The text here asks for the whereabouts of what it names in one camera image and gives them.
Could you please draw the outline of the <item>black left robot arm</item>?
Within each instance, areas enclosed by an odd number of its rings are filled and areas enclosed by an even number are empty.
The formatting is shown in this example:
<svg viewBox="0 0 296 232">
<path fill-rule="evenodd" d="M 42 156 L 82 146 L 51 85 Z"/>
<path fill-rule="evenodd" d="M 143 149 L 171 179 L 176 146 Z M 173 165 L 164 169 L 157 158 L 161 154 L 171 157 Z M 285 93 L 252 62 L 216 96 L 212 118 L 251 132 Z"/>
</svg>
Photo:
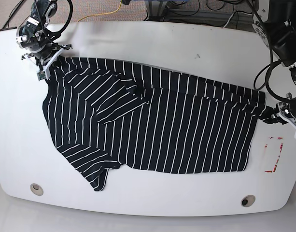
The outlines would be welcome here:
<svg viewBox="0 0 296 232">
<path fill-rule="evenodd" d="M 278 100 L 271 119 L 289 123 L 296 130 L 296 97 L 291 93 L 281 97 L 269 86 L 272 71 L 279 65 L 289 69 L 296 86 L 296 0 L 248 0 L 247 4 L 253 28 L 269 49 L 270 63 L 263 69 L 266 74 L 261 87 Z"/>
</svg>

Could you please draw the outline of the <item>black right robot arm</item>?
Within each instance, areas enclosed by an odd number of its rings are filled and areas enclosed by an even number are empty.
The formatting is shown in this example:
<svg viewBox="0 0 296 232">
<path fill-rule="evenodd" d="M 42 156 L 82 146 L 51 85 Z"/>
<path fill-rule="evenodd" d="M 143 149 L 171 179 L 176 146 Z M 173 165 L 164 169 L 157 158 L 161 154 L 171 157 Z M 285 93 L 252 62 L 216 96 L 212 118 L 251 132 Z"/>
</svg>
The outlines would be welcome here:
<svg viewBox="0 0 296 232">
<path fill-rule="evenodd" d="M 56 0 L 35 0 L 26 23 L 17 30 L 16 43 L 21 49 L 30 52 L 23 55 L 22 59 L 35 58 L 35 65 L 39 68 L 40 74 L 44 74 L 45 70 L 49 69 L 54 59 L 62 51 L 71 48 L 71 45 L 59 45 L 55 42 L 71 21 L 73 14 L 72 1 L 69 0 L 68 4 L 70 7 L 68 18 L 60 30 L 52 32 L 47 28 L 50 18 L 55 15 L 58 9 Z"/>
</svg>

